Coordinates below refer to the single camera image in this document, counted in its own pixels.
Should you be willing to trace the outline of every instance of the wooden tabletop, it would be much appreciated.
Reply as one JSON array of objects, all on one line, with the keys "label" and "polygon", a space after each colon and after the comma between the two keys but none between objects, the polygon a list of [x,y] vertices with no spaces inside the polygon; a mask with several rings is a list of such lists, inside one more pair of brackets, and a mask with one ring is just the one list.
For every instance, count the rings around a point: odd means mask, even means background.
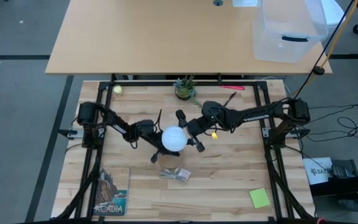
[{"label": "wooden tabletop", "polygon": [[71,0],[46,73],[309,73],[320,43],[298,63],[254,58],[254,12],[231,0]]},{"label": "wooden tabletop", "polygon": [[[281,80],[267,82],[272,101],[285,96]],[[99,82],[84,82],[78,103],[95,101],[98,85]],[[123,89],[122,96],[113,97],[111,109],[129,124],[142,119],[156,120],[160,109],[162,129],[177,125],[176,110],[183,110],[188,121],[201,116],[200,109],[192,102],[177,99],[171,86],[124,86]],[[218,86],[198,86],[197,90],[200,102],[213,100],[224,103],[234,92]],[[244,91],[237,91],[228,104],[229,108],[237,110],[255,106],[253,88],[249,86]],[[138,148],[133,149],[121,134],[108,128],[101,167],[130,168],[127,213],[123,217],[114,217],[114,220],[262,221],[275,216],[259,122],[244,123],[233,134],[218,131],[218,137],[214,140],[209,136],[198,136],[206,148],[202,153],[191,146],[183,150],[185,168],[191,171],[191,177],[184,185],[158,177],[158,164],[150,162],[156,152],[153,146],[140,139]],[[68,146],[80,142],[80,139],[73,140]],[[287,145],[299,148],[294,139],[287,139]],[[76,194],[85,152],[86,149],[80,146],[67,152],[52,217],[61,213]],[[313,214],[313,199],[300,154],[289,149],[282,149],[282,154],[290,190]],[[249,191],[262,187],[272,205],[254,209]],[[286,215],[283,195],[281,190],[279,192],[283,214]],[[89,189],[83,215],[86,214],[88,199]]]}]

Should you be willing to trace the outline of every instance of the clear plastic container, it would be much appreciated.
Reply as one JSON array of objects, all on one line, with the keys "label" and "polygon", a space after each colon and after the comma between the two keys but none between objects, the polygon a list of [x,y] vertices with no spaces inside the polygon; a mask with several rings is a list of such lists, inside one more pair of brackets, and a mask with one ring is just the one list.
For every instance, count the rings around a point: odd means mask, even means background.
[{"label": "clear plastic container", "polygon": [[256,59],[294,63],[328,35],[321,0],[259,0],[252,23]]}]

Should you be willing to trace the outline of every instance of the white ball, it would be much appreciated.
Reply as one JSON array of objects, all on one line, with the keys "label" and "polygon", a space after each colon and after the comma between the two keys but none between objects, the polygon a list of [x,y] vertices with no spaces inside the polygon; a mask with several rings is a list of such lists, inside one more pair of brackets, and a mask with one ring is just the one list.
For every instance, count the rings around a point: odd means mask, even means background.
[{"label": "white ball", "polygon": [[183,128],[170,126],[162,133],[162,144],[172,152],[178,152],[187,145],[187,137]]}]

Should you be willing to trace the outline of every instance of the plant pot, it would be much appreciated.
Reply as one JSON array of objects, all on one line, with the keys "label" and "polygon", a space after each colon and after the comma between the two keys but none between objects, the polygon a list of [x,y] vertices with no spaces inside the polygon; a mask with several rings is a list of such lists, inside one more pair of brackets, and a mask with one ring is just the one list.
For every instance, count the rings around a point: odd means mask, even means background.
[{"label": "plant pot", "polygon": [[179,98],[179,100],[188,100],[188,99],[191,98],[190,94],[189,94],[188,96],[185,96],[185,97],[178,95],[177,90],[178,90],[178,88],[175,88],[175,94],[176,94],[176,96]]}]

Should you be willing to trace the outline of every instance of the book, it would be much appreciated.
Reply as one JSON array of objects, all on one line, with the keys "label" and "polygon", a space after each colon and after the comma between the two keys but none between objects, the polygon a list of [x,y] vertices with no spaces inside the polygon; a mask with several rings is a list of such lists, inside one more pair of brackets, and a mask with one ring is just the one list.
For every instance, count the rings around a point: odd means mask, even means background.
[{"label": "book", "polygon": [[129,168],[101,169],[93,215],[125,215],[128,187]]}]

